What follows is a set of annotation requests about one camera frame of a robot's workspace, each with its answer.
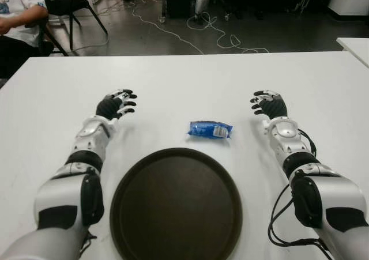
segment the dark brown tray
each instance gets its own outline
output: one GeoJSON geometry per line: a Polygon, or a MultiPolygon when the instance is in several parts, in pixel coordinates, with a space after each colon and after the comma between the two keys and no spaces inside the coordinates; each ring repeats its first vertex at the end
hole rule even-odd
{"type": "Polygon", "coordinates": [[[155,152],[120,182],[110,229],[124,260],[223,260],[242,226],[237,188],[226,170],[192,149],[155,152]]]}

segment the table surface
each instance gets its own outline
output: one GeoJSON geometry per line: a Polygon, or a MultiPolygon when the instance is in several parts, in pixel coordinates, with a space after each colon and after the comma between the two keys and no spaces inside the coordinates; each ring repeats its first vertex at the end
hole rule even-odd
{"type": "Polygon", "coordinates": [[[369,38],[337,38],[337,42],[369,68],[369,38]]]}
{"type": "MultiPolygon", "coordinates": [[[[368,69],[349,52],[31,58],[0,91],[0,253],[36,228],[37,189],[65,162],[84,119],[106,93],[131,88],[137,112],[119,121],[108,146],[101,174],[106,211],[91,228],[98,239],[83,259],[120,259],[108,220],[114,190],[138,160],[171,147],[200,150],[233,177],[243,227],[229,259],[325,259],[315,247],[280,248],[268,240],[272,205],[287,180],[262,134],[265,117],[253,115],[249,99],[260,89],[280,92],[320,161],[369,199],[368,86],[368,69]],[[234,131],[228,140],[189,137],[192,120],[225,122],[234,131]]],[[[286,240],[315,236],[293,207],[276,227],[286,240]]]]}

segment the gray floor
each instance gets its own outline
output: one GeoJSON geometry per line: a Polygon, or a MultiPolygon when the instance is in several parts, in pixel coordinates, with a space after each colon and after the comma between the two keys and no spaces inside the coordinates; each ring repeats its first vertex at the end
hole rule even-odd
{"type": "MultiPolygon", "coordinates": [[[[237,48],[222,49],[217,47],[216,40],[221,33],[208,28],[204,31],[194,31],[186,26],[186,19],[170,19],[165,24],[158,21],[161,13],[161,2],[151,0],[136,0],[135,7],[121,0],[101,0],[95,7],[103,24],[110,33],[110,41],[106,46],[79,50],[75,55],[182,55],[198,54],[199,52],[177,37],[158,30],[154,25],[143,23],[135,12],[147,21],[155,22],[167,31],[172,31],[181,38],[193,43],[205,54],[240,53],[237,48]]],[[[229,46],[230,34],[236,35],[242,41],[242,47],[267,48],[270,52],[296,51],[338,51],[341,46],[336,43],[337,37],[369,37],[369,26],[362,21],[335,21],[328,14],[304,13],[267,13],[265,19],[258,21],[250,9],[244,13],[242,20],[231,16],[224,20],[224,11],[217,5],[210,6],[209,13],[217,16],[214,24],[226,31],[227,36],[221,44],[229,46]]],[[[74,48],[101,44],[106,40],[101,30],[88,11],[82,10],[76,14],[81,21],[79,27],[74,23],[74,48]]],[[[66,27],[52,27],[52,31],[61,45],[69,50],[68,22],[66,27]]]]}

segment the black robotic glove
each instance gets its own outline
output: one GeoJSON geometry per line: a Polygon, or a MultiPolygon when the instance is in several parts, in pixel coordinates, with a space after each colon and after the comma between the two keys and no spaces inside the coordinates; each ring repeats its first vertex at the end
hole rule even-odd
{"type": "Polygon", "coordinates": [[[135,99],[136,95],[131,90],[120,89],[107,96],[97,105],[96,115],[107,118],[108,120],[119,119],[126,113],[133,113],[133,108],[123,109],[125,106],[136,106],[133,101],[128,99],[135,99]]]}
{"type": "Polygon", "coordinates": [[[258,91],[254,93],[255,98],[251,103],[255,103],[251,108],[257,109],[255,114],[265,114],[269,119],[275,117],[287,116],[287,107],[278,93],[270,90],[258,91]]]}

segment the plastic wrapper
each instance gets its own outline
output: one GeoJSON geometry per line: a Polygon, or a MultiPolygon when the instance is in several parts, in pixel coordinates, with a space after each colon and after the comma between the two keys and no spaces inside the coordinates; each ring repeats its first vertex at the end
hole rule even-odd
{"type": "Polygon", "coordinates": [[[190,123],[189,135],[201,136],[211,139],[229,138],[232,126],[212,121],[198,121],[190,123]]]}

